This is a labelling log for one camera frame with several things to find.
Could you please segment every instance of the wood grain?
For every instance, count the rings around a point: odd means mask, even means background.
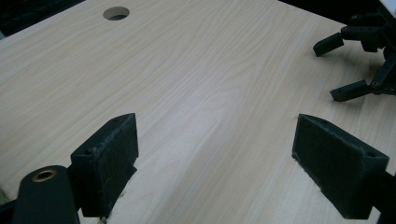
[[[107,21],[110,7],[130,15]],[[381,52],[312,47],[342,24],[269,0],[88,0],[0,41],[0,186],[68,166],[109,119],[136,113],[138,171],[108,223],[345,220],[291,157],[297,116],[327,119],[390,156],[396,102],[329,91],[372,78]],[[81,223],[97,218],[81,217]]]

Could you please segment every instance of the wooden table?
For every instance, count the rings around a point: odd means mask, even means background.
[[[126,7],[120,21],[104,19]],[[396,102],[336,103],[384,62],[359,42],[316,57],[343,25],[269,0],[87,0],[0,41],[0,186],[136,113],[138,171],[108,223],[376,223],[345,220],[291,157],[300,113],[390,156]],[[80,216],[81,223],[97,218]]]

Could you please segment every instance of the table surface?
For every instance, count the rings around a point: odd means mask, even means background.
[[[130,15],[108,21],[111,7]],[[291,157],[300,113],[390,156],[394,96],[337,103],[382,52],[316,57],[343,24],[272,0],[87,0],[0,41],[0,186],[136,113],[140,157],[108,223],[376,223],[346,220]],[[80,216],[81,223],[97,218]]]

